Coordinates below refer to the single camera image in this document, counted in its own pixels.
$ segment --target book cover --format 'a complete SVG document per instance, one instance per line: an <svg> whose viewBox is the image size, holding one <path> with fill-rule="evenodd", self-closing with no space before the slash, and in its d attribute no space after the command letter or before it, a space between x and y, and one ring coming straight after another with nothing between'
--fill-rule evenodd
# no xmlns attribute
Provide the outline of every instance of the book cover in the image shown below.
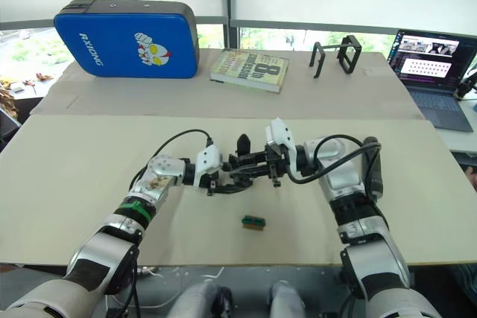
<svg viewBox="0 0 477 318"><path fill-rule="evenodd" d="M210 78L279 92L287 68L288 59L283 57L226 48L212 66Z"/></svg>

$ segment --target blue case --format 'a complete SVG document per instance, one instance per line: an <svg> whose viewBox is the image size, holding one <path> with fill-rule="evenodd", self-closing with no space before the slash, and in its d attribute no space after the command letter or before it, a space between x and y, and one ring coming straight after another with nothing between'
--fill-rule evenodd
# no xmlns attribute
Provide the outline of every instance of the blue case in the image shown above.
<svg viewBox="0 0 477 318"><path fill-rule="evenodd" d="M54 26L78 64L96 76L187 78L197 71L195 17L184 3L74 0Z"/></svg>

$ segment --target black clamp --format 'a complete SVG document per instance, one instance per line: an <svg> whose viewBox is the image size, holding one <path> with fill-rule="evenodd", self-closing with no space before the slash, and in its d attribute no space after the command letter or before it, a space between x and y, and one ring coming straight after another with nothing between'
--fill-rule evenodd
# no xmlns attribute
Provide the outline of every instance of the black clamp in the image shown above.
<svg viewBox="0 0 477 318"><path fill-rule="evenodd" d="M338 44L338 45L322 46L319 41L317 41L315 43L315 45L313 46L312 58L310 60L309 66L313 67L313 65L315 64L315 57L316 57L316 51L317 50L320 52L320 59L318 60L318 68L317 68L315 76L313 76L313 78L317 78L318 76L320 76L321 68L323 67L323 64L325 62L325 57L326 57L326 54L325 54L325 51L324 51L325 48L339 48L340 50L338 52L337 58L338 58L338 61L341 64L341 67L344 70L344 73L345 74L353 73L353 71L355 69L355 66L356 66L356 63L358 62L359 55L361 53L361 44L355 38L354 35L346 35L343 38L343 41L341 41L341 44ZM355 49L354 56L351 60L347 56L347 53L346 53L346 50L348 48L354 48Z"/></svg>

